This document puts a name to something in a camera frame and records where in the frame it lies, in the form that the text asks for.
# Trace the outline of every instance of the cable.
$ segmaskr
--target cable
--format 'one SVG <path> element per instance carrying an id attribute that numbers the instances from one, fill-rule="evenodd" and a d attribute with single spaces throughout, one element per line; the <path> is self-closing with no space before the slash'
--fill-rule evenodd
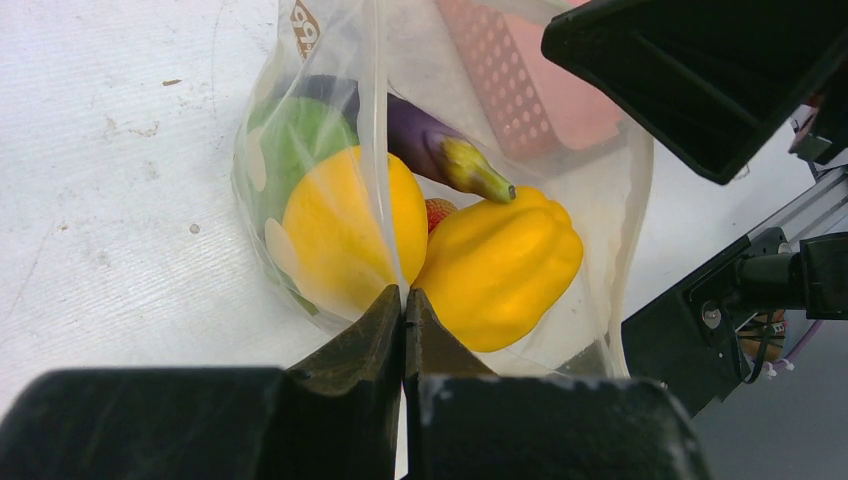
<path id="1" fill-rule="evenodd" d="M 791 362 L 795 360 L 796 356 L 798 356 L 798 352 L 803 350 L 807 343 L 809 343 L 810 339 L 813 338 L 813 335 L 818 332 L 819 328 L 821 328 L 822 326 L 822 323 L 824 322 L 821 320 L 816 320 L 815 322 L 813 322 L 813 325 L 810 327 L 809 330 L 807 330 L 807 333 L 805 333 L 804 336 L 801 337 L 801 340 L 799 340 L 798 343 L 792 348 L 792 351 L 790 351 L 789 354 L 786 355 L 787 363 L 789 363 L 789 365 L 791 365 Z"/>
<path id="2" fill-rule="evenodd" d="M 786 358 L 781 358 L 780 360 L 778 360 L 778 361 L 777 361 L 777 365 L 775 365 L 775 367 L 776 367 L 776 368 L 777 368 L 777 367 L 783 367 L 783 368 L 785 368 L 785 369 L 789 370 L 790 372 L 791 372 L 792 370 L 795 370 L 795 365 L 793 365 L 793 364 L 792 364 L 792 362 L 790 362 L 790 361 L 789 361 L 789 360 L 787 360 Z"/>
<path id="3" fill-rule="evenodd" d="M 726 325 L 726 329 L 728 330 L 728 334 L 734 340 L 734 344 L 731 345 L 730 353 L 733 357 L 733 368 L 736 371 L 736 376 L 739 377 L 739 380 L 742 383 L 752 384 L 757 378 L 760 376 L 760 372 L 763 369 L 763 364 L 766 360 L 766 351 L 768 349 L 770 340 L 772 336 L 776 333 L 774 330 L 774 325 L 772 325 L 772 320 L 774 319 L 774 312 L 769 312 L 768 317 L 765 322 L 765 331 L 763 332 L 762 339 L 760 340 L 760 348 L 757 350 L 757 356 L 754 358 L 754 365 L 751 370 L 751 375 L 748 378 L 745 378 L 742 375 L 742 359 L 739 354 L 739 337 L 736 336 L 736 331 L 733 329 L 732 322 L 724 322 Z"/>

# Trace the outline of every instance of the white table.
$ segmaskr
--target white table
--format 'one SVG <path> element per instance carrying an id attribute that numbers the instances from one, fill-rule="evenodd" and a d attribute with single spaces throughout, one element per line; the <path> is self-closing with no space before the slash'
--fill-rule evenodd
<path id="1" fill-rule="evenodd" d="M 58 367 L 286 366 L 327 340 L 265 282 L 228 177 L 276 9 L 0 5 L 0 412 Z M 812 185 L 790 138 L 726 188 L 657 147 L 628 315 Z"/>

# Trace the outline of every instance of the screw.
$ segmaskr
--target screw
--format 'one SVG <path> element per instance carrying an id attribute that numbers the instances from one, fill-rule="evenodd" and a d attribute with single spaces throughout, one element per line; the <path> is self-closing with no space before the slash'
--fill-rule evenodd
<path id="1" fill-rule="evenodd" d="M 707 302 L 701 307 L 701 319 L 708 327 L 715 330 L 721 324 L 721 310 L 715 302 Z"/>

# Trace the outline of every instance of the plastic bag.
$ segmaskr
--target plastic bag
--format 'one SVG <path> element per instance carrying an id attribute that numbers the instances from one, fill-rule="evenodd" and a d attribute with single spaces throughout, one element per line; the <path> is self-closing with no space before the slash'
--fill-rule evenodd
<path id="1" fill-rule="evenodd" d="M 405 297 L 414 280 L 406 278 L 404 249 L 420 249 L 420 238 L 395 228 L 414 215 L 393 212 L 409 200 L 393 198 L 400 194 L 390 185 L 405 180 L 385 160 L 391 93 L 463 134 L 514 185 L 558 201 L 583 241 L 577 277 L 535 328 L 478 355 L 503 375 L 627 374 L 624 282 L 650 190 L 653 143 L 601 93 L 542 58 L 546 18 L 570 7 L 280 0 L 277 45 L 238 132 L 232 180 L 253 247 L 292 306 L 336 334 L 367 308 L 373 298 L 365 297 L 391 283 Z M 300 188 L 317 166 L 320 179 Z M 414 178 L 425 198 L 460 208 L 480 200 Z M 303 213 L 303 205 L 312 207 Z M 338 262 L 361 262 L 363 272 L 342 300 L 316 287 L 339 281 Z"/>

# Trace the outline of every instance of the strawberry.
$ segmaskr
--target strawberry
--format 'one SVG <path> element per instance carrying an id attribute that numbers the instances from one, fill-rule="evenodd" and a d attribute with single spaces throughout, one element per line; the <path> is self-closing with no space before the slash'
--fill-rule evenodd
<path id="1" fill-rule="evenodd" d="M 444 198 L 428 198 L 424 200 L 427 205 L 427 232 L 432 232 L 436 225 L 445 217 L 457 211 L 456 205 Z"/>

